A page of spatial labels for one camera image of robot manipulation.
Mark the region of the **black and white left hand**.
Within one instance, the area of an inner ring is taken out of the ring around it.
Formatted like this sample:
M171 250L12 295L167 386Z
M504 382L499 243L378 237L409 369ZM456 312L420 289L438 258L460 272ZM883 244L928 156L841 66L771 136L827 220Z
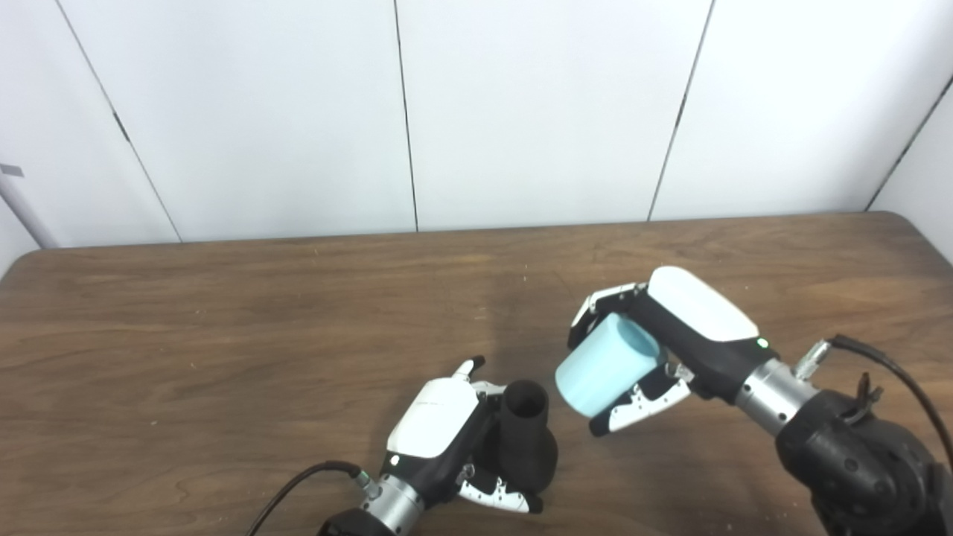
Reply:
M544 501L507 475L500 461L505 386L472 381L485 357L427 381L392 428L381 468L416 515L456 497L498 510L541 514Z

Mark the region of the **black and white right hand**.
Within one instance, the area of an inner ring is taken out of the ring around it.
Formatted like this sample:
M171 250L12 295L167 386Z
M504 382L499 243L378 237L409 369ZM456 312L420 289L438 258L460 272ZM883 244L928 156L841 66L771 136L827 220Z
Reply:
M567 346L558 392L596 437L690 395L736 405L749 377L776 357L748 315L678 266L587 296Z

